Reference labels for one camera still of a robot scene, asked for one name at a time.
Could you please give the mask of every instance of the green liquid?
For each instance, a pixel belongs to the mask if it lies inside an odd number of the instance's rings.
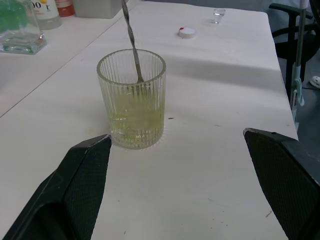
[[[164,131],[165,98],[161,99],[157,100],[150,92],[116,97],[115,107],[108,111],[113,139],[129,149],[143,149],[156,143]]]

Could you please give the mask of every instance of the table surface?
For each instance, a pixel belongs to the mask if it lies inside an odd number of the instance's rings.
[[[167,64],[165,123],[154,146],[113,145],[92,239],[287,239],[260,188],[244,128],[297,138],[265,13],[143,2],[137,47]],[[180,27],[197,36],[181,39]],[[96,74],[130,48],[123,18],[0,118],[0,238],[68,149],[108,132]]]
[[[130,0],[132,9],[140,0]],[[45,46],[36,55],[0,54],[0,117],[97,39],[123,16],[112,19],[63,17],[62,25],[45,30]]]

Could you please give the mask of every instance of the bottle cap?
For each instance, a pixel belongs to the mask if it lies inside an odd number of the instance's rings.
[[[183,39],[192,39],[196,35],[196,30],[191,27],[180,27],[178,36]]]

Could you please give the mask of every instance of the twisted spoon handle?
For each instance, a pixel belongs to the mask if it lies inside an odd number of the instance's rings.
[[[136,73],[138,75],[138,83],[143,83],[144,79],[142,78],[139,56],[138,56],[138,52],[137,52],[137,49],[136,49],[136,46],[135,46],[134,32],[133,32],[133,30],[132,30],[132,28],[130,26],[130,22],[129,22],[128,7],[127,7],[127,4],[126,4],[126,0],[121,0],[121,2],[122,2],[122,10],[123,10],[124,19],[125,19],[126,24],[128,26],[128,34],[129,34],[130,42],[131,42],[131,45],[132,45],[135,68],[136,68]]]

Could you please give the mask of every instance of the ribbed glass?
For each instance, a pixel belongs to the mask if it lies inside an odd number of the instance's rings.
[[[164,131],[166,63],[151,51],[137,52],[142,83],[132,49],[110,53],[97,66],[112,139],[128,149],[147,148]]]

